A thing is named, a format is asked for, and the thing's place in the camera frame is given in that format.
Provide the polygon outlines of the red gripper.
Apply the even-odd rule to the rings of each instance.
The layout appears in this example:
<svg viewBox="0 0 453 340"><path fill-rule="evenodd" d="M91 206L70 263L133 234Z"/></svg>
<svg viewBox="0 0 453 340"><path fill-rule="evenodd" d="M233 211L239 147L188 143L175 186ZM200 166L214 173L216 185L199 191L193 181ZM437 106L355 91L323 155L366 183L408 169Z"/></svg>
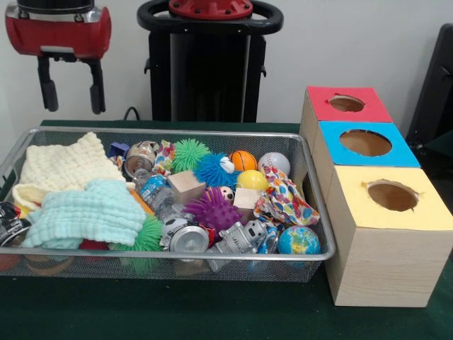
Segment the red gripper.
<svg viewBox="0 0 453 340"><path fill-rule="evenodd" d="M91 110L105 112L105 94L101 59L108 51L112 31L107 7L93 7L85 13L41 14L8 5L5 25L9 41L21 55L43 56L67 53L84 59L91 71ZM50 78L48 57L38 57L38 78L45 109L59 108L55 83Z"/></svg>

